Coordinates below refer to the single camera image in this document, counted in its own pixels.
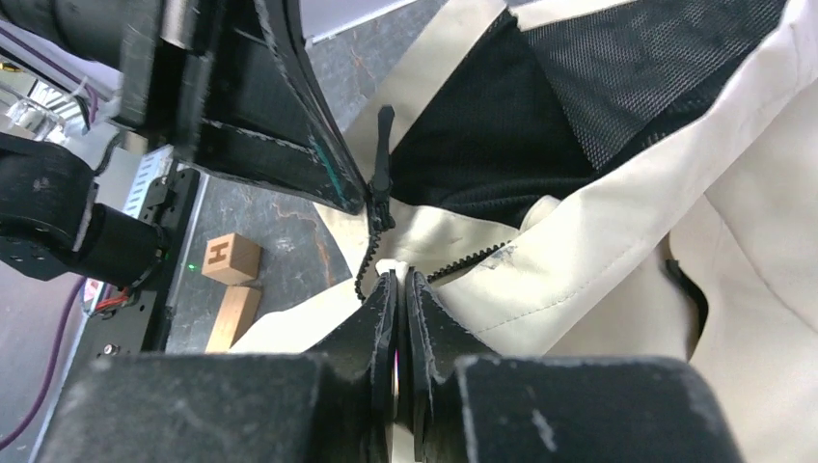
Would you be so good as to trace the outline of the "cream zip-up jacket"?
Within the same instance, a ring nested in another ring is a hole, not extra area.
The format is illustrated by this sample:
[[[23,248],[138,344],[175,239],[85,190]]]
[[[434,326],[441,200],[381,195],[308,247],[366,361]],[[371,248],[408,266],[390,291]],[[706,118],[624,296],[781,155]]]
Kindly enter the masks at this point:
[[[630,429],[640,354],[688,366],[682,397],[714,436],[718,404],[748,462],[817,458],[817,5],[777,28],[703,119],[566,200],[543,200],[508,252],[442,288],[454,317],[525,372],[602,374]]]

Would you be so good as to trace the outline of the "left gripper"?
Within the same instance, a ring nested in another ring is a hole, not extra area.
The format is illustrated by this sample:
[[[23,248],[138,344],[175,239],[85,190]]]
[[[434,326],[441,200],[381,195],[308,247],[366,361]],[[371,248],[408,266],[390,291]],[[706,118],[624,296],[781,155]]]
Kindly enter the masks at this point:
[[[118,122],[215,177],[356,214],[366,183],[296,1],[129,1]]]

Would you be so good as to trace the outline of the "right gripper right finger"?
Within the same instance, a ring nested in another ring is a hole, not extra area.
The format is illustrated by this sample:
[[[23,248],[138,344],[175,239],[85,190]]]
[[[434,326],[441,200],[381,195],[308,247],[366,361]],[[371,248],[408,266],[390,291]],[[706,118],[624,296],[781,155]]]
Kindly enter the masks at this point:
[[[405,424],[421,462],[738,462],[720,406],[663,357],[503,356],[405,278]]]

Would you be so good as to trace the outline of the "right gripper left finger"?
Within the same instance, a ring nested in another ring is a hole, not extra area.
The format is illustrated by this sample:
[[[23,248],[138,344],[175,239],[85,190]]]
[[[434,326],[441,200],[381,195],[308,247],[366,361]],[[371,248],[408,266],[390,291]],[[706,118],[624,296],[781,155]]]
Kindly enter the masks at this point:
[[[297,355],[103,356],[63,392],[40,462],[387,462],[394,273]]]

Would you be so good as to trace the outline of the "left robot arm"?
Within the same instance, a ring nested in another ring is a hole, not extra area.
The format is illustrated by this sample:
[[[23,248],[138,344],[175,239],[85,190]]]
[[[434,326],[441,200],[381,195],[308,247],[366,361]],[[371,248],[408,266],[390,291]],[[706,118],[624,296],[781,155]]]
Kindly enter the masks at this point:
[[[1,16],[123,77],[114,120],[208,174],[356,213],[366,184],[323,97],[295,1],[5,1]],[[1,258],[48,281],[147,280],[170,240],[95,201],[68,149],[1,138]]]

